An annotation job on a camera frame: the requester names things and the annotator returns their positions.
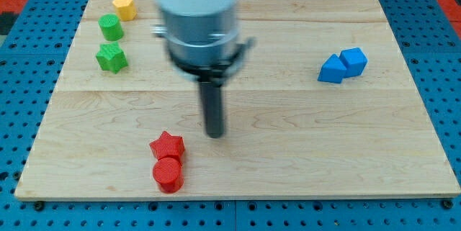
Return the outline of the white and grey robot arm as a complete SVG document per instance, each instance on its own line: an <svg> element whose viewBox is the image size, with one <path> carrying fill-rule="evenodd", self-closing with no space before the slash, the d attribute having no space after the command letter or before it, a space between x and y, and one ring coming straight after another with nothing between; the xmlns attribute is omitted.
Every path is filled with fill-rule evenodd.
<svg viewBox="0 0 461 231"><path fill-rule="evenodd" d="M153 33L164 38L178 73L197 82L205 131L225 133L221 88L242 67L253 39L238 41L238 0L156 0L162 23Z"/></svg>

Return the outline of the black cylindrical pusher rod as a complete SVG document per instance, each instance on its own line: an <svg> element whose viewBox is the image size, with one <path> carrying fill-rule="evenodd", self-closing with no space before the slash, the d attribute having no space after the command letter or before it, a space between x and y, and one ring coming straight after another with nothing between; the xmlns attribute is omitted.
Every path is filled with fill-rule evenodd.
<svg viewBox="0 0 461 231"><path fill-rule="evenodd" d="M205 131L211 138L222 137L225 132L221 88L209 82L199 83Z"/></svg>

